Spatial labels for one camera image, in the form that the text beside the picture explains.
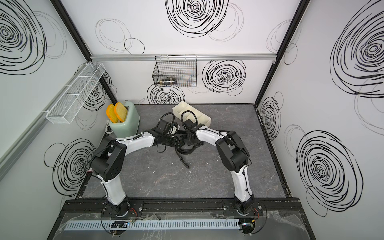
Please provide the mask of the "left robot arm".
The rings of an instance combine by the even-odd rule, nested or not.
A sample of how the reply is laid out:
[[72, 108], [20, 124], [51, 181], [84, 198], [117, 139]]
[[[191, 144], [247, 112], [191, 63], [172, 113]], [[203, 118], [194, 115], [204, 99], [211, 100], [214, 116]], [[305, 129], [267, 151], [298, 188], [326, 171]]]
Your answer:
[[154, 128], [138, 135], [117, 139], [107, 136], [102, 139], [90, 167], [101, 180], [109, 203], [119, 206], [127, 197], [120, 180], [126, 155], [157, 145], [182, 146], [183, 143], [176, 137], [179, 130], [177, 123], [161, 120]]

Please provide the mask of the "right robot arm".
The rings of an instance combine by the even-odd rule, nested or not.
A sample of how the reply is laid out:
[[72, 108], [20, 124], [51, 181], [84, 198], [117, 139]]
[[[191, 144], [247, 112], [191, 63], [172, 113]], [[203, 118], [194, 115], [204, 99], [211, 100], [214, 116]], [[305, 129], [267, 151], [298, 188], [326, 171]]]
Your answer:
[[254, 203], [248, 167], [251, 164], [250, 153], [239, 135], [234, 131], [223, 132], [210, 129], [191, 120], [182, 123], [188, 141], [194, 145], [208, 143], [217, 148], [223, 165], [230, 171], [234, 182], [234, 198], [239, 211], [246, 212]]

